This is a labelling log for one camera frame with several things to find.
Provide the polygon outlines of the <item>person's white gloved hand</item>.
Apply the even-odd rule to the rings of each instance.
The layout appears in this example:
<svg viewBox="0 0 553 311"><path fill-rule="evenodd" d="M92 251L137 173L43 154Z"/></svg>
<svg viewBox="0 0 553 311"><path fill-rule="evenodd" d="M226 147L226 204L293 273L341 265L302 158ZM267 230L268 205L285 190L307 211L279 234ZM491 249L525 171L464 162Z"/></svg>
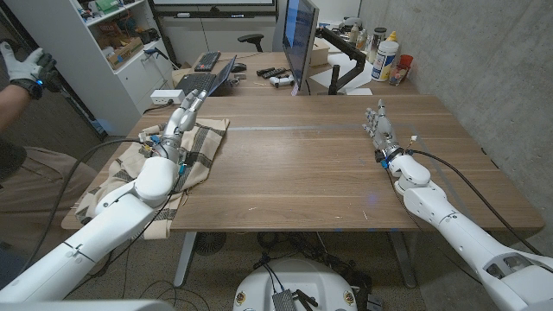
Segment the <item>person's white gloved hand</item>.
<svg viewBox="0 0 553 311"><path fill-rule="evenodd" d="M10 77L10 84L27 90L32 99L39 99L44 89L61 92L57 61L51 54L37 48L24 61L16 59L9 40L1 41L1 54Z"/></svg>

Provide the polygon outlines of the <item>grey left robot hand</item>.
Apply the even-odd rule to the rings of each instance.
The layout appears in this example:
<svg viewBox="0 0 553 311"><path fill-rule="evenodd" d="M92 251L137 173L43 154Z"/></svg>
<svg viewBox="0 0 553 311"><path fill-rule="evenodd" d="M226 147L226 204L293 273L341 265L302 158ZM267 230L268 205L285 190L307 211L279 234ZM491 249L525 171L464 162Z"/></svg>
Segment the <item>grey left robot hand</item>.
<svg viewBox="0 0 553 311"><path fill-rule="evenodd" d="M193 90L181 102L181 105L172 113L162 133L159 147L165 157L173 162L179 161L181 140L185 131L190 131L196 121L198 110L201 108L207 90Z"/></svg>

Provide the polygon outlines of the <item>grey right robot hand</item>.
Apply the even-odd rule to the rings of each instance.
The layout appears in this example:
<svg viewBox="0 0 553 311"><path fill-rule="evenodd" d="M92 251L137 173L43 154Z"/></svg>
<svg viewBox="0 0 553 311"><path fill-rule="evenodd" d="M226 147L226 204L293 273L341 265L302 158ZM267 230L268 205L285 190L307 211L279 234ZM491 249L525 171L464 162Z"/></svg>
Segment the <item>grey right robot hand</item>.
<svg viewBox="0 0 553 311"><path fill-rule="evenodd" d="M395 156L404 152L398 143L396 132L386 116L383 99L378 101L377 111L367 108L365 117L366 123L362 124L362 127L372 139L376 162L390 162Z"/></svg>

